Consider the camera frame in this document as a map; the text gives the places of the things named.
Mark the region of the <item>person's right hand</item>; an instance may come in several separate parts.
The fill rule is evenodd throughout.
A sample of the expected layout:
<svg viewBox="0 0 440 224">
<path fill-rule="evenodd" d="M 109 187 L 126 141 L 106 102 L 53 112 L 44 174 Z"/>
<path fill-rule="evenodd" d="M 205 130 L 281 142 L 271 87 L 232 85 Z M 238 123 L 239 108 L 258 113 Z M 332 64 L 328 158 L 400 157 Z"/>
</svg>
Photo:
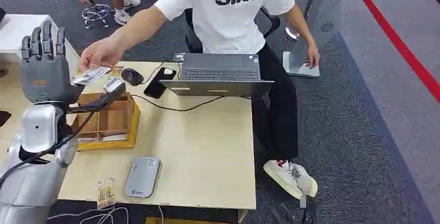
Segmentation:
<svg viewBox="0 0 440 224">
<path fill-rule="evenodd" d="M 78 61 L 79 69 L 85 72 L 101 66 L 113 67 L 119 62 L 124 51 L 112 37 L 96 41 L 82 52 Z"/>
</svg>

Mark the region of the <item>person's left hand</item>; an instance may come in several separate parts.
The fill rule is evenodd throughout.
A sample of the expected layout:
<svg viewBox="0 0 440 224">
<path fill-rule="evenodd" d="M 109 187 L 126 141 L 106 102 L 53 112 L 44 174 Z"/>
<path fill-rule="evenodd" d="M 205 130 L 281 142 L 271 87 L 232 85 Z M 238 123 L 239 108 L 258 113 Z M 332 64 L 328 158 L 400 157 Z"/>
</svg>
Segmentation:
<svg viewBox="0 0 440 224">
<path fill-rule="evenodd" d="M 320 54 L 315 44 L 308 44 L 306 49 L 306 65 L 312 69 L 318 66 Z"/>
</svg>

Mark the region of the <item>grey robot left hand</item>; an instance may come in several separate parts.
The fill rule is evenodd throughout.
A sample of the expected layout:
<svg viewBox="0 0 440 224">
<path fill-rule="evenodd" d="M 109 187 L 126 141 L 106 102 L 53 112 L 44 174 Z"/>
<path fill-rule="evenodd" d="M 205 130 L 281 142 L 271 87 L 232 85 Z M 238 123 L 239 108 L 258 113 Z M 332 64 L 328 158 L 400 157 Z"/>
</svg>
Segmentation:
<svg viewBox="0 0 440 224">
<path fill-rule="evenodd" d="M 24 95 L 35 104 L 54 103 L 69 114 L 97 112 L 109 107 L 125 93 L 124 83 L 91 103 L 70 107 L 79 100 L 85 86 L 71 83 L 64 35 L 65 28 L 59 28 L 54 43 L 51 21 L 46 20 L 42 27 L 36 27 L 31 35 L 23 37 L 20 77 Z"/>
</svg>

